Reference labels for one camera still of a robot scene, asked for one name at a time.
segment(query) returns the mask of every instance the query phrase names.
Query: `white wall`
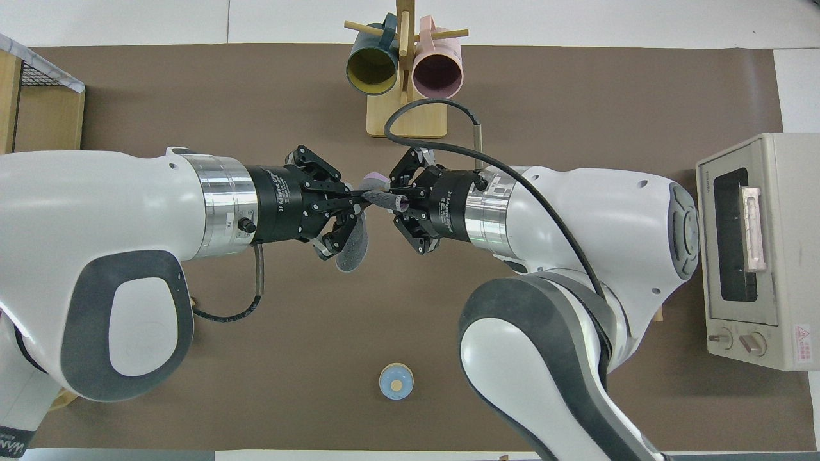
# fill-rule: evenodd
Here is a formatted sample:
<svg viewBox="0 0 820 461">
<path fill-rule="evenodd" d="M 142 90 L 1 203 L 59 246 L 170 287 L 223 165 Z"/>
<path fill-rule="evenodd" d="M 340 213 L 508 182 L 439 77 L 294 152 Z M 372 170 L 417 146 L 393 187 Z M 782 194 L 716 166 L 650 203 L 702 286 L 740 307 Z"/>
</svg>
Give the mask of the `white wall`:
<svg viewBox="0 0 820 461">
<path fill-rule="evenodd" d="M 775 50 L 774 67 L 783 131 L 820 133 L 820 49 Z"/>
<path fill-rule="evenodd" d="M 816 48 L 810 0 L 421 0 L 464 43 L 647 48 Z M 344 20 L 392 0 L 0 0 L 0 34 L 27 46 L 351 43 Z"/>
</svg>

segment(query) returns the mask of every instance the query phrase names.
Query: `warning label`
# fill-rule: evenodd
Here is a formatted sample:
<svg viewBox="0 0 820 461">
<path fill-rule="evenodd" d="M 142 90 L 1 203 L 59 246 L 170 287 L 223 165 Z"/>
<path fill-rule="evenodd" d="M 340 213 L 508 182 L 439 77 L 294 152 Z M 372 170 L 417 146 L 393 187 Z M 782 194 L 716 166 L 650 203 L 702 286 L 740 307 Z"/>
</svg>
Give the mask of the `warning label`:
<svg viewBox="0 0 820 461">
<path fill-rule="evenodd" d="M 812 329 L 805 323 L 795 324 L 795 361 L 797 363 L 811 363 L 812 360 Z"/>
</svg>

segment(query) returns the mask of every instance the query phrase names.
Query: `oven knob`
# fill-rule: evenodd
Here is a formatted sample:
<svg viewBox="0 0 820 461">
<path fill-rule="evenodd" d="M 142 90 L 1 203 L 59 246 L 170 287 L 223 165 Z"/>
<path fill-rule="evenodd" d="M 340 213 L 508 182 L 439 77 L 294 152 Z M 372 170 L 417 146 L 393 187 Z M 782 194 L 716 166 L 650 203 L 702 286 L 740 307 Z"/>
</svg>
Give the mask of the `oven knob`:
<svg viewBox="0 0 820 461">
<path fill-rule="evenodd" d="M 709 335 L 708 339 L 712 342 L 720 343 L 724 349 L 730 349 L 734 340 L 731 337 L 731 331 L 728 328 L 721 328 L 716 335 Z"/>
<path fill-rule="evenodd" d="M 751 335 L 741 335 L 740 343 L 749 354 L 760 357 L 766 353 L 766 339 L 757 331 Z"/>
</svg>

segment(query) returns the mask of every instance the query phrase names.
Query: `oven window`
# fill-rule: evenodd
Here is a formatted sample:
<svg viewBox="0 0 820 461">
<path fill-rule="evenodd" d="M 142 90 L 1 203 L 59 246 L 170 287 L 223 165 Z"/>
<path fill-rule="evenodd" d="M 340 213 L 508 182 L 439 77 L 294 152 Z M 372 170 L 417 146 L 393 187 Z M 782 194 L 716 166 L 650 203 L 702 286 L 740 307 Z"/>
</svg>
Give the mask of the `oven window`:
<svg viewBox="0 0 820 461">
<path fill-rule="evenodd" d="M 749 185 L 745 168 L 715 178 L 715 221 L 717 257 L 720 265 L 720 291 L 726 301 L 754 302 L 758 281 L 753 272 L 743 269 L 743 217 L 740 188 Z"/>
</svg>

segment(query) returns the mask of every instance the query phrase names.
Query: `mug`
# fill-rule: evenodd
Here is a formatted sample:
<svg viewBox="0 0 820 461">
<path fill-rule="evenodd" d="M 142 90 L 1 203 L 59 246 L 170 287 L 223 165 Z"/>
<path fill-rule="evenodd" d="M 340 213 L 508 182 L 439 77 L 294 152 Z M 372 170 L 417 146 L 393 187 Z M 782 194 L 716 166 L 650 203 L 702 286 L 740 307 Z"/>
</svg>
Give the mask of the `mug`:
<svg viewBox="0 0 820 461">
<path fill-rule="evenodd" d="M 416 57 L 412 64 L 412 84 L 425 98 L 452 98 L 461 89 L 464 69 L 461 42 L 456 39 L 433 40 L 434 32 L 447 29 L 435 27 L 433 16 L 421 19 Z"/>
<path fill-rule="evenodd" d="M 364 94 L 384 94 L 396 84 L 399 69 L 396 22 L 396 15 L 388 13 L 384 23 L 369 24 L 384 31 L 381 37 L 359 32 L 353 42 L 348 57 L 348 81 Z"/>
</svg>

